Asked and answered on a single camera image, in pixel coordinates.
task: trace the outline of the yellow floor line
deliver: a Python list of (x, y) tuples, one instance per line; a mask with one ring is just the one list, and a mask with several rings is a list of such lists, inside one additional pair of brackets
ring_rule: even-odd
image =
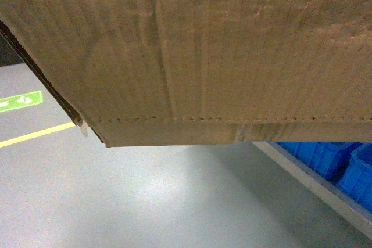
[(0, 148), (3, 148), (4, 146), (8, 146), (8, 145), (14, 145), (15, 143), (19, 143), (19, 142), (24, 142), (24, 141), (27, 141), (29, 139), (38, 138), (39, 136), (48, 135), (48, 134), (58, 132), (58, 131), (61, 131), (61, 130), (67, 129), (67, 128), (74, 127), (74, 126), (75, 126), (74, 123), (69, 122), (69, 123), (62, 124), (62, 125), (59, 125), (59, 126), (55, 126), (55, 127), (52, 127), (52, 128), (40, 130), (40, 131), (37, 131), (35, 133), (30, 133), (30, 134), (27, 134), (27, 135), (24, 135), (24, 136), (18, 136), (17, 138), (8, 139), (7, 141), (0, 142)]

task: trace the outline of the epoxy floor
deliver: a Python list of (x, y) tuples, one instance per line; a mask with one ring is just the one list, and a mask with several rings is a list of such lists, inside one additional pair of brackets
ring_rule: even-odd
[[(0, 141), (69, 122), (24, 65), (0, 68)], [(107, 149), (77, 127), (0, 148), (0, 247), (372, 247), (248, 142)]]

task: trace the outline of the blue crate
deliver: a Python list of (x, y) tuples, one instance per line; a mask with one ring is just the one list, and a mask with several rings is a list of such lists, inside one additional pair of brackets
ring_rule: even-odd
[(331, 179), (346, 165), (358, 142), (278, 142), (325, 179)]
[(337, 186), (372, 212), (372, 143), (365, 143), (352, 153), (350, 164)]

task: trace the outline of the corrugated cardboard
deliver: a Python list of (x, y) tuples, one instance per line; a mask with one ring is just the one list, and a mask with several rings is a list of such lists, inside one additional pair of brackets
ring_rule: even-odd
[(372, 141), (371, 0), (2, 0), (0, 13), (107, 146)]

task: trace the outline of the green floor sign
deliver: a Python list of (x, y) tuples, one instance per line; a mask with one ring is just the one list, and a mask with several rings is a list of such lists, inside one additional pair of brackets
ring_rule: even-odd
[(8, 110), (16, 110), (23, 107), (39, 105), (42, 101), (41, 90), (3, 98), (0, 99), (0, 113), (7, 112)]

